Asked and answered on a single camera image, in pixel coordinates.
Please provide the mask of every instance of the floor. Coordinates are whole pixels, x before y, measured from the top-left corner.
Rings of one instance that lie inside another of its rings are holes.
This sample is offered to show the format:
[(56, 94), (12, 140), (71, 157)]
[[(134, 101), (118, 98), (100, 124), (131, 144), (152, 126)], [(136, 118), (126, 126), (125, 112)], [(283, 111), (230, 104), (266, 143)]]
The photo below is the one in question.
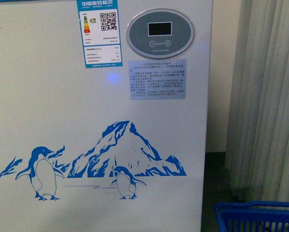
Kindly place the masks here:
[(213, 206), (236, 202), (231, 196), (229, 172), (224, 168), (225, 152), (206, 153), (202, 199), (201, 232), (219, 232)]

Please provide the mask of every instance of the penguin graphic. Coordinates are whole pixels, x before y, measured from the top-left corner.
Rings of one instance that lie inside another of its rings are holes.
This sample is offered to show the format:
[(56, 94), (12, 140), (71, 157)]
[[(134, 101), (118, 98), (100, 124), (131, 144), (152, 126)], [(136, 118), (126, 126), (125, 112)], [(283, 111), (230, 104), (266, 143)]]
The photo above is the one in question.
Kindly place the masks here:
[(121, 199), (135, 199), (136, 196), (136, 183), (141, 183), (146, 185), (145, 182), (137, 180), (134, 176), (128, 171), (126, 167), (117, 166), (113, 169), (114, 172), (117, 172), (118, 175), (116, 179), (111, 183), (111, 186), (117, 185), (117, 189), (122, 196)]
[(55, 197), (57, 191), (56, 175), (64, 179), (61, 170), (53, 167), (48, 161), (47, 155), (53, 153), (47, 147), (39, 146), (32, 151), (32, 156), (29, 159), (29, 165), (26, 169), (19, 172), (16, 180), (24, 175), (28, 175), (30, 183), (32, 184), (36, 198), (39, 197), (40, 201), (45, 201), (45, 195), (50, 195), (51, 200), (59, 200)]

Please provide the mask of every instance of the white curtain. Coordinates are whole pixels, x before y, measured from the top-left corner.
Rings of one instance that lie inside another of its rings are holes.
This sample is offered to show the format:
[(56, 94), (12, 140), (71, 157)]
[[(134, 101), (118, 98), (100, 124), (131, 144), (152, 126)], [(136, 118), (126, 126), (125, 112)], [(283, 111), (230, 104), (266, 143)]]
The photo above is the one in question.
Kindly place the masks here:
[(225, 166), (239, 200), (289, 202), (289, 0), (242, 1)]

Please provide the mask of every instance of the oval control panel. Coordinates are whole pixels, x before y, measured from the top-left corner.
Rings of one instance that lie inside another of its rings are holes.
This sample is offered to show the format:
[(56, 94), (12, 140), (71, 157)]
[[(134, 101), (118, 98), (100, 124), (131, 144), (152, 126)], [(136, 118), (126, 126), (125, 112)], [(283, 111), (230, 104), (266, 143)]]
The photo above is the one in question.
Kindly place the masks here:
[(170, 9), (154, 9), (137, 15), (127, 29), (127, 40), (137, 54), (152, 58), (174, 57), (192, 43), (195, 29), (184, 14)]

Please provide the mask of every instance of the blue basket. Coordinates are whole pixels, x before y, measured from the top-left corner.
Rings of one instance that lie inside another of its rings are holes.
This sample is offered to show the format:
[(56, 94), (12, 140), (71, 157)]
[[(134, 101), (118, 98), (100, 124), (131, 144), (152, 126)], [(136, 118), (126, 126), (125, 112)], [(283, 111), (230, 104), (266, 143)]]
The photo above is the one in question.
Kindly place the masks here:
[(221, 232), (289, 232), (289, 203), (217, 203)]

